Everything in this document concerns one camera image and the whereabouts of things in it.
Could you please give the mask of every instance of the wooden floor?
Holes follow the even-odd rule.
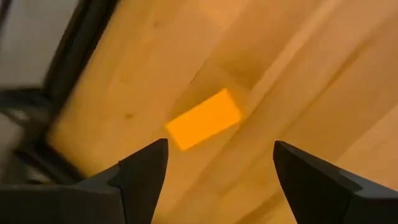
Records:
[[[93,175],[227,89],[243,114],[170,140],[154,223],[295,223],[276,139],[398,190],[398,1],[121,0],[49,141]]]

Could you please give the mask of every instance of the light wooden surface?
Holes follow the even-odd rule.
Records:
[[[226,88],[243,113],[170,157],[155,223],[295,223],[285,140],[398,190],[398,1],[122,0],[50,143],[93,175]]]

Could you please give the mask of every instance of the black pointed object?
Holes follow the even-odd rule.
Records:
[[[398,192],[276,141],[274,164],[298,224],[398,223]]]
[[[0,185],[0,223],[150,224],[167,159],[160,139],[75,185]]]

